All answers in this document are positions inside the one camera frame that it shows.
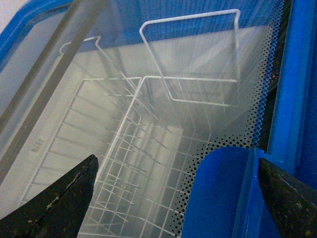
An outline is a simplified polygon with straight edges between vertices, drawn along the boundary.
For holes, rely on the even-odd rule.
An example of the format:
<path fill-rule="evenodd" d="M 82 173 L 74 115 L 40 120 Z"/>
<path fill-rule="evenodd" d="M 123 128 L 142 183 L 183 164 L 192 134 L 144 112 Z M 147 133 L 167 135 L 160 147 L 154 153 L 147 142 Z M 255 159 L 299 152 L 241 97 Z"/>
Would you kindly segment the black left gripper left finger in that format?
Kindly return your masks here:
<path fill-rule="evenodd" d="M 93 197 L 99 168 L 95 155 L 2 218 L 2 238 L 75 238 Z"/>

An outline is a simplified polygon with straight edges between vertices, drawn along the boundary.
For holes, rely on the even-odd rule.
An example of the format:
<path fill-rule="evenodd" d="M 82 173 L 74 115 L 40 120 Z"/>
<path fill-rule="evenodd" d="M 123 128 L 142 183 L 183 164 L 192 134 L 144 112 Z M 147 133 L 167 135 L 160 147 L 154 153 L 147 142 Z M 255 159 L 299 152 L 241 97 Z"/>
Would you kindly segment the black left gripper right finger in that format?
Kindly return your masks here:
<path fill-rule="evenodd" d="M 317 191 L 265 158 L 259 162 L 259 184 L 282 238 L 317 236 Z"/>

